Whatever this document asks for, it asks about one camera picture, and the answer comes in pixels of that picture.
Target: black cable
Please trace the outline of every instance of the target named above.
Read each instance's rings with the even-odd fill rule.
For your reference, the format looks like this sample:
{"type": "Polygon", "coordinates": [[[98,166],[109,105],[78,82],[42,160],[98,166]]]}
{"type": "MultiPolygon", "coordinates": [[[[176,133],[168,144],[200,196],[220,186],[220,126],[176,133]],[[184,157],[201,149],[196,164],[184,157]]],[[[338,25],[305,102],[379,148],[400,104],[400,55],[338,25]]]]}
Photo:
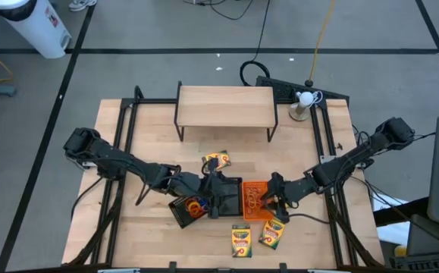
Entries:
{"type": "Polygon", "coordinates": [[[307,214],[305,214],[305,213],[293,213],[293,214],[291,214],[291,215],[288,215],[288,217],[295,217],[295,216],[306,217],[306,218],[308,218],[308,219],[311,219],[311,220],[313,220],[313,221],[317,221],[317,222],[322,223],[322,224],[330,224],[328,221],[321,220],[321,219],[319,219],[319,218],[313,217],[313,216],[311,216],[311,215],[307,215],[307,214]]]}
{"type": "Polygon", "coordinates": [[[222,3],[224,3],[224,2],[226,2],[226,0],[221,0],[221,1],[219,1],[219,2],[217,2],[217,3],[211,3],[211,1],[209,1],[209,3],[205,3],[206,1],[208,1],[208,0],[205,0],[205,1],[203,1],[203,2],[199,2],[199,3],[197,3],[197,4],[194,4],[193,2],[189,2],[189,1],[186,1],[186,0],[182,0],[182,2],[184,2],[184,3],[187,3],[187,4],[190,4],[190,5],[199,5],[199,6],[208,6],[208,5],[211,5],[211,6],[213,6],[213,5],[219,5],[219,4],[222,4],[222,3]]]}
{"type": "Polygon", "coordinates": [[[208,6],[210,6],[211,9],[212,9],[215,13],[221,15],[221,16],[224,17],[224,18],[227,18],[227,19],[229,19],[229,20],[239,20],[239,19],[241,19],[241,18],[244,16],[244,14],[246,14],[246,12],[248,11],[248,9],[249,9],[249,7],[251,6],[251,4],[252,4],[252,0],[249,1],[248,6],[246,7],[246,9],[243,11],[243,13],[242,13],[238,18],[232,18],[232,17],[229,17],[229,16],[224,15],[224,14],[222,14],[221,12],[217,11],[217,10],[214,8],[214,5],[213,5],[213,3],[212,3],[212,0],[209,1],[209,5],[208,5],[208,6]]]}
{"type": "Polygon", "coordinates": [[[351,124],[353,126],[353,129],[356,130],[356,132],[354,134],[358,134],[359,130],[357,130],[357,127],[354,124],[351,124]]]}
{"type": "Polygon", "coordinates": [[[265,77],[269,78],[270,77],[270,71],[267,69],[267,67],[262,64],[259,63],[256,60],[256,57],[258,57],[258,53],[259,53],[259,49],[261,48],[262,45],[262,40],[263,40],[263,32],[265,31],[265,24],[266,24],[266,17],[268,15],[268,9],[270,8],[270,0],[268,0],[268,4],[266,5],[266,10],[265,10],[265,17],[263,18],[263,26],[262,26],[262,32],[259,35],[259,42],[258,42],[258,47],[256,48],[256,53],[255,53],[255,57],[253,59],[251,59],[251,61],[245,61],[241,67],[240,67],[240,79],[241,82],[243,83],[244,86],[251,86],[250,84],[248,84],[246,82],[246,80],[244,80],[244,68],[248,65],[248,64],[254,64],[255,66],[259,67],[259,69],[261,69],[263,71],[263,73],[265,73],[265,77]]]}
{"type": "Polygon", "coordinates": [[[204,162],[204,164],[202,164],[201,172],[202,172],[202,175],[204,175],[204,176],[208,176],[208,174],[206,174],[206,172],[204,171],[204,168],[210,161],[211,160],[208,160],[208,161],[204,162]]]}
{"type": "Polygon", "coordinates": [[[371,137],[369,136],[369,134],[366,133],[365,131],[359,131],[357,133],[357,146],[359,146],[365,142],[364,139],[362,138],[362,135],[367,136],[367,141],[369,142],[369,145],[371,145],[371,137]]]}
{"type": "MultiPolygon", "coordinates": [[[[418,141],[418,140],[422,140],[422,139],[424,139],[424,138],[426,138],[426,137],[433,136],[433,135],[435,135],[435,134],[436,134],[436,132],[428,133],[428,134],[425,134],[425,135],[419,135],[419,137],[418,137],[418,138],[415,138],[415,139],[413,140],[413,142],[418,141]]],[[[372,155],[372,156],[382,155],[382,154],[384,154],[385,152],[389,152],[389,151],[390,151],[389,149],[384,150],[384,151],[380,151],[380,152],[375,153],[375,154],[372,155]]]]}
{"type": "MultiPolygon", "coordinates": [[[[273,217],[276,218],[277,215],[273,212],[273,209],[272,209],[272,208],[270,207],[270,205],[268,204],[267,199],[268,199],[268,198],[263,199],[263,206],[266,208],[266,210],[267,210],[268,212],[270,212],[270,213],[273,215],[273,217]]],[[[308,219],[311,219],[311,220],[313,220],[313,221],[317,221],[317,222],[322,223],[322,224],[330,224],[328,221],[324,221],[324,220],[322,220],[322,219],[316,218],[316,217],[314,217],[314,216],[311,216],[311,215],[308,215],[308,214],[305,214],[305,213],[293,213],[293,214],[291,214],[291,215],[288,215],[288,218],[290,218],[290,217],[296,217],[296,216],[306,217],[306,218],[308,218],[308,219]]]]}
{"type": "Polygon", "coordinates": [[[352,178],[355,178],[355,179],[357,179],[358,181],[363,182],[367,187],[369,187],[369,188],[371,189],[371,191],[372,191],[372,192],[373,192],[373,193],[374,193],[374,194],[375,194],[380,200],[382,200],[381,203],[384,203],[385,205],[390,206],[390,207],[391,207],[391,208],[392,208],[392,209],[393,209],[393,210],[394,210],[399,216],[401,216],[405,221],[408,221],[410,224],[414,224],[416,227],[422,229],[422,230],[423,230],[424,232],[426,232],[428,235],[430,235],[430,236],[432,236],[433,238],[439,240],[439,237],[438,237],[438,236],[434,235],[432,232],[428,231],[427,229],[421,227],[419,224],[416,224],[415,222],[411,221],[411,219],[408,218],[408,216],[406,216],[404,213],[402,213],[402,212],[401,212],[396,206],[392,205],[391,203],[389,203],[388,201],[386,201],[386,199],[384,199],[383,197],[381,197],[377,191],[379,191],[380,193],[384,194],[385,196],[387,196],[387,197],[389,197],[389,198],[391,198],[391,199],[396,200],[400,205],[402,205],[402,203],[401,203],[399,200],[393,198],[393,197],[390,196],[389,194],[387,194],[387,193],[385,193],[384,191],[380,190],[378,187],[376,187],[376,186],[374,186],[373,184],[369,183],[369,181],[367,181],[367,179],[365,179],[365,180],[363,181],[363,180],[361,180],[361,179],[359,179],[359,178],[357,178],[357,177],[352,177],[352,178]]]}
{"type": "Polygon", "coordinates": [[[99,177],[99,179],[95,182],[95,183],[93,183],[93,184],[91,184],[91,186],[89,186],[87,189],[85,189],[84,191],[83,191],[83,193],[81,193],[78,197],[77,197],[77,199],[76,199],[76,201],[74,201],[74,204],[73,204],[73,208],[71,209],[71,220],[73,220],[73,216],[74,216],[74,210],[75,210],[75,208],[76,208],[76,205],[77,205],[77,203],[83,198],[83,196],[85,196],[93,187],[95,187],[96,185],[98,185],[98,183],[99,183],[99,181],[101,181],[103,179],[103,177],[99,177]]]}

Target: wooden platform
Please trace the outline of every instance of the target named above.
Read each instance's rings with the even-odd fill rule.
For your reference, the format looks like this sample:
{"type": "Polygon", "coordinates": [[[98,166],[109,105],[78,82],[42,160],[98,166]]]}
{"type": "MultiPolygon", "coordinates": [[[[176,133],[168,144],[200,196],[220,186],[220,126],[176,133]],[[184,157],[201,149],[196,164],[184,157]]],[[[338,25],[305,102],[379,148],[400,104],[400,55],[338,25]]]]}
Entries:
{"type": "Polygon", "coordinates": [[[273,127],[271,87],[181,86],[180,127],[273,127]]]}
{"type": "MultiPolygon", "coordinates": [[[[96,129],[109,142],[114,138],[119,105],[120,100],[103,100],[99,109],[96,129]]],[[[183,171],[200,174],[205,154],[226,149],[232,161],[224,169],[227,176],[243,177],[245,181],[268,180],[271,172],[278,171],[287,180],[297,179],[303,170],[318,163],[318,157],[312,122],[293,121],[288,107],[278,105],[279,126],[270,143],[264,129],[238,127],[191,127],[180,142],[173,125],[174,105],[139,105],[131,152],[148,162],[179,164],[183,171]]],[[[328,101],[328,107],[334,142],[343,147],[337,154],[342,155],[356,145],[349,112],[343,100],[328,101]]],[[[354,175],[363,178],[361,172],[354,175]]],[[[95,179],[96,170],[87,171],[80,191],[95,179]]],[[[140,206],[134,205],[142,185],[137,176],[127,176],[115,267],[166,268],[170,261],[176,261],[179,268],[278,268],[280,262],[286,262],[288,268],[335,268],[331,235],[325,224],[292,218],[276,250],[255,241],[252,258],[232,258],[231,225],[243,223],[242,218],[204,217],[182,230],[168,208],[173,197],[151,192],[140,206]]],[[[103,189],[104,184],[99,185],[77,206],[63,262],[75,257],[96,229],[103,189]]],[[[384,262],[366,187],[351,179],[344,189],[354,233],[375,259],[384,262]]],[[[315,194],[302,199],[299,208],[291,211],[328,219],[323,196],[315,194]]],[[[257,239],[263,222],[250,224],[252,237],[257,239]]],[[[344,263],[348,263],[346,244],[341,240],[344,263]]],[[[106,247],[102,249],[100,261],[104,261],[106,247]]]]}

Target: trash can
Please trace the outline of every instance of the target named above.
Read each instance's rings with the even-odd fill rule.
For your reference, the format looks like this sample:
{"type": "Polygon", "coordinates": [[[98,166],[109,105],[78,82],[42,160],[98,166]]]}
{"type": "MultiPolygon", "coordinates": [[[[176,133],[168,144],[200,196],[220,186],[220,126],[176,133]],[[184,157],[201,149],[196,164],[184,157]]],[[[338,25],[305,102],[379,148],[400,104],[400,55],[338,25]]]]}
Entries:
{"type": "Polygon", "coordinates": [[[0,0],[0,15],[44,58],[60,58],[71,35],[49,0],[0,0]]]}

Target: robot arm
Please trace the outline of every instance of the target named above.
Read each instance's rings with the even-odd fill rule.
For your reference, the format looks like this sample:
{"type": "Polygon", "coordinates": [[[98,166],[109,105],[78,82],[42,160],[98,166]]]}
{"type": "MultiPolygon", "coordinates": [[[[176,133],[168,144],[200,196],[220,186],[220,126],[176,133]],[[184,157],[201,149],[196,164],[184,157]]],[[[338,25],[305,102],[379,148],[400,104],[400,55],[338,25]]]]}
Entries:
{"type": "Polygon", "coordinates": [[[391,118],[376,128],[368,141],[360,144],[345,155],[329,162],[321,163],[303,174],[305,177],[284,181],[278,173],[273,173],[268,182],[268,192],[263,199],[277,197],[277,217],[288,222],[287,204],[296,208],[298,202],[310,193],[321,194],[326,190],[342,184],[353,173],[356,165],[369,159],[375,153],[387,150],[401,150],[412,143],[414,131],[401,118],[391,118]]]}
{"type": "Polygon", "coordinates": [[[181,173],[180,166],[146,163],[135,156],[111,146],[98,131],[77,128],[64,145],[66,156],[79,163],[93,162],[98,175],[116,179],[129,171],[139,176],[152,190],[172,196],[196,196],[200,191],[199,176],[181,173]]]}
{"type": "MultiPolygon", "coordinates": [[[[382,150],[401,150],[411,144],[414,131],[401,118],[391,118],[376,128],[368,141],[362,143],[347,154],[330,162],[318,164],[305,171],[305,177],[294,181],[285,181],[279,173],[271,174],[268,192],[262,197],[266,200],[276,197],[277,202],[269,209],[276,210],[276,216],[288,222],[287,205],[296,208],[298,202],[310,193],[321,194],[332,187],[342,184],[354,171],[357,164],[382,150]]],[[[212,217],[218,217],[218,207],[224,193],[221,182],[226,179],[221,172],[215,171],[217,159],[209,163],[209,174],[203,178],[190,172],[180,172],[180,166],[158,163],[146,163],[135,156],[111,146],[101,139],[93,129],[77,128],[64,145],[66,156],[77,163],[94,162],[98,174],[108,178],[117,178],[129,171],[138,175],[143,183],[152,190],[172,196],[203,196],[212,208],[212,217]]]]}

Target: gray floor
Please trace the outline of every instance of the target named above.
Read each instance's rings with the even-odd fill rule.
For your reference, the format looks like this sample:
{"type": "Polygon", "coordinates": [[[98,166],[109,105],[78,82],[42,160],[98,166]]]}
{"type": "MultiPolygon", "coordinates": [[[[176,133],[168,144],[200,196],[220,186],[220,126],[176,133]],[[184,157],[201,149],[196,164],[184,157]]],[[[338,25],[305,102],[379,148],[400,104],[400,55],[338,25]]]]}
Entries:
{"type": "MultiPolygon", "coordinates": [[[[84,12],[58,13],[74,36],[84,12]]],[[[424,0],[439,32],[439,1],[424,0]]],[[[238,14],[245,1],[218,6],[238,14]]],[[[254,48],[266,0],[257,0],[243,19],[229,21],[209,8],[181,0],[102,0],[84,48],[254,48]]],[[[264,47],[315,46],[328,0],[272,1],[264,47]]],[[[340,0],[322,44],[325,48],[433,49],[434,42],[414,1],[340,0]]],[[[0,48],[30,48],[0,20],[0,48]]],[[[99,101],[132,96],[140,85],[146,97],[174,96],[177,81],[191,85],[238,86],[239,66],[251,54],[80,55],[20,230],[9,270],[56,266],[61,262],[72,202],[81,173],[65,160],[62,145],[75,127],[92,127],[99,101]]],[[[0,251],[39,147],[70,56],[0,55],[15,73],[14,98],[0,97],[0,251]]],[[[303,83],[311,55],[264,54],[273,78],[303,83]]],[[[254,82],[260,74],[248,69],[254,82]]],[[[0,77],[5,72],[0,68],[0,77]]],[[[439,55],[320,55],[315,86],[349,95],[353,123],[372,132],[382,121],[404,118],[417,133],[434,131],[439,115],[439,55]]],[[[379,156],[366,177],[402,199],[426,196],[433,138],[401,152],[379,156]]]]}

